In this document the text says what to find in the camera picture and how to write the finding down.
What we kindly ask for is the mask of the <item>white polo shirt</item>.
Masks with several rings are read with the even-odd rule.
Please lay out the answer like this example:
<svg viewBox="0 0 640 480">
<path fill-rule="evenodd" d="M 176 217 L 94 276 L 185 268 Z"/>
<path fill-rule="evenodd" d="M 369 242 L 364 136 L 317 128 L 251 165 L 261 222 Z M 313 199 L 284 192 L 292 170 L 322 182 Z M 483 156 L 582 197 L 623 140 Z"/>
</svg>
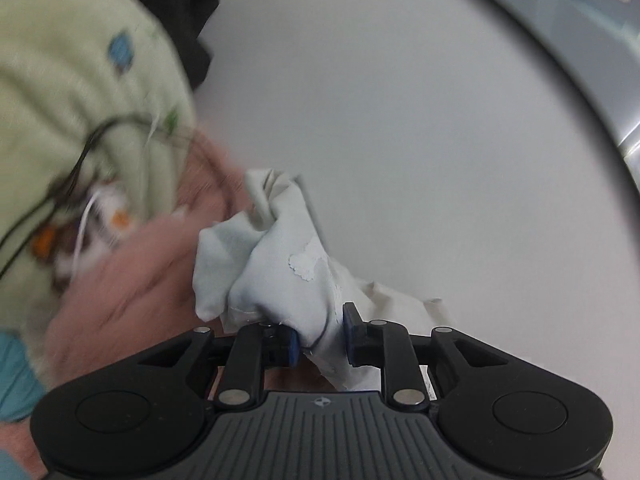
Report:
<svg viewBox="0 0 640 480">
<path fill-rule="evenodd" d="M 228 333 L 257 322 L 296 330 L 308 359 L 337 390 L 372 390 L 373 367 L 352 367 L 343 338 L 343 306 L 366 320 L 399 323 L 427 335 L 450 317 L 438 299 L 416 299 L 353 276 L 324 248 L 306 198 L 284 172 L 250 170 L 250 206 L 201 230 L 193 274 L 195 313 Z"/>
</svg>

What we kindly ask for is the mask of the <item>pink fluffy blanket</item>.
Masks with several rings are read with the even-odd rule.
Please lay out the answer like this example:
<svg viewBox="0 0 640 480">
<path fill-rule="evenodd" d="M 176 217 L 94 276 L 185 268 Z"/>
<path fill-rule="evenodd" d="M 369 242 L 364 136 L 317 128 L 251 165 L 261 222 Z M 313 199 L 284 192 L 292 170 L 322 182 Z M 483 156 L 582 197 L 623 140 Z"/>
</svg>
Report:
<svg viewBox="0 0 640 480">
<path fill-rule="evenodd" d="M 128 209 L 94 203 L 78 220 L 49 222 L 27 260 L 43 282 L 17 338 L 44 393 L 190 330 L 198 234 L 246 209 L 242 174 L 206 136 L 194 136 L 172 214 L 137 224 Z"/>
</svg>

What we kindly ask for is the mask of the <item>teal patterned bed sheet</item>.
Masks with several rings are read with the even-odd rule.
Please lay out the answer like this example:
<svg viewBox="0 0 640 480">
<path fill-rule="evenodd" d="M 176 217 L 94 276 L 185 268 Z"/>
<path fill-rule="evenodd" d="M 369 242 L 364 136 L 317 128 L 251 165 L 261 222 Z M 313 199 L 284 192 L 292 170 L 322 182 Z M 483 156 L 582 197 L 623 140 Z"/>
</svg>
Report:
<svg viewBox="0 0 640 480">
<path fill-rule="evenodd" d="M 29 430 L 30 414 L 44 395 L 24 344 L 1 333 L 1 478 L 42 479 L 47 474 Z"/>
</svg>

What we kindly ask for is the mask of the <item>light green plush blanket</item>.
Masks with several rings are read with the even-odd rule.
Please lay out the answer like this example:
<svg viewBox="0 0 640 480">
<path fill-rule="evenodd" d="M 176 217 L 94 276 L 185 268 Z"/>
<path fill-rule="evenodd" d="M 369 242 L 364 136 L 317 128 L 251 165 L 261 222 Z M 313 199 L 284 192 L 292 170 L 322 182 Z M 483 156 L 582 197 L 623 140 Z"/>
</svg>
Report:
<svg viewBox="0 0 640 480">
<path fill-rule="evenodd" d="M 190 84 L 138 0 L 1 0 L 1 326 L 31 354 L 58 310 L 49 266 L 24 246 L 72 170 L 113 179 L 141 220 L 174 209 L 195 126 Z"/>
</svg>

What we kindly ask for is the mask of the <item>framed gold leaf picture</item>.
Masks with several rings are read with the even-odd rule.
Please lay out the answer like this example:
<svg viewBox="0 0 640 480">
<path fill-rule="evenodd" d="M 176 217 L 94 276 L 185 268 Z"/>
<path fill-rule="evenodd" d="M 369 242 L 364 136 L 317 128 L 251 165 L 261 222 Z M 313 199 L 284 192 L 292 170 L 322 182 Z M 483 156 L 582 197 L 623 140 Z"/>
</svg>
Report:
<svg viewBox="0 0 640 480">
<path fill-rule="evenodd" d="M 494 0 L 588 96 L 623 160 L 639 162 L 639 0 Z"/>
</svg>

